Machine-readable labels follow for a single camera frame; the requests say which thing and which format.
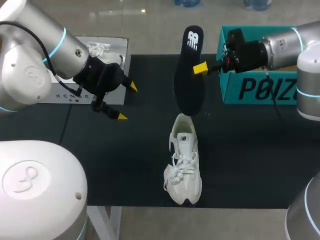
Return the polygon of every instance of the shoelace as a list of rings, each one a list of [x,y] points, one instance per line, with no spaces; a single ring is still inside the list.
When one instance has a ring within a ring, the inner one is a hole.
[[[194,174],[195,173],[195,168],[194,164],[197,162],[198,153],[193,152],[190,156],[185,156],[185,155],[177,155],[174,153],[172,155],[172,165],[173,169],[171,170],[171,174],[169,177],[166,179],[166,181],[163,183],[163,189],[167,191],[167,185],[169,181],[172,181],[173,184],[180,183],[181,179],[184,178],[184,174]]]
[[[89,49],[91,55],[94,55],[98,58],[103,58],[104,52],[109,50],[110,44],[107,43],[100,43],[100,42],[88,42],[86,45]]]

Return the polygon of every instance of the tiled floor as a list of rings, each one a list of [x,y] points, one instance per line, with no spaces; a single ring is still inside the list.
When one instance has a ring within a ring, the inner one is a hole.
[[[215,53],[221,25],[300,25],[320,19],[318,0],[274,0],[264,12],[246,10],[243,0],[201,0],[194,8],[177,7],[174,0],[33,1],[74,35],[129,38],[133,54],[179,53],[189,25],[203,28],[203,52]]]
[[[179,53],[189,25],[203,28],[203,52],[215,53],[221,25],[299,25],[320,19],[319,0],[274,0],[265,12],[244,9],[242,0],[202,0],[195,8],[176,7],[173,0],[33,1],[76,36],[129,38],[132,54]],[[284,240],[285,212],[124,207],[120,239]]]
[[[284,209],[123,207],[120,240],[286,240]]]

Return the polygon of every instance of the black table surface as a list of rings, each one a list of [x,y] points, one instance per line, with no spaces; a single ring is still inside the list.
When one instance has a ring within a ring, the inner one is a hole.
[[[203,58],[215,61],[215,55]],[[139,92],[114,106],[128,121],[88,105],[39,104],[0,118],[0,140],[44,140],[71,151],[86,173],[89,205],[176,207],[163,190],[163,172],[179,114],[177,61],[177,55],[132,56],[129,76]],[[317,174],[320,123],[300,117],[295,106],[278,108],[284,124],[272,105],[223,104],[218,75],[207,77],[202,111],[192,118],[202,178],[196,207],[287,208]]]

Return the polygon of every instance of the insole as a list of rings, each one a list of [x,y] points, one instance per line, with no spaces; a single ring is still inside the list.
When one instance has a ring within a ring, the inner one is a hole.
[[[195,75],[193,67],[200,64],[204,31],[199,26],[188,26],[183,34],[182,48],[173,78],[173,92],[179,110],[194,116],[205,99],[204,77]]]

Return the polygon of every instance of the white sneaker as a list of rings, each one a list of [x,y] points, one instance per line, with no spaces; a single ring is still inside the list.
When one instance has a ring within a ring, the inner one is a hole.
[[[201,195],[202,180],[199,171],[198,139],[191,117],[179,114],[169,140],[174,147],[172,165],[164,170],[163,188],[179,205],[195,204]]]
[[[124,58],[119,53],[114,51],[109,51],[110,44],[99,43],[99,42],[88,42],[87,48],[89,49],[89,53],[92,57],[99,58],[105,64],[117,63],[121,65]]]

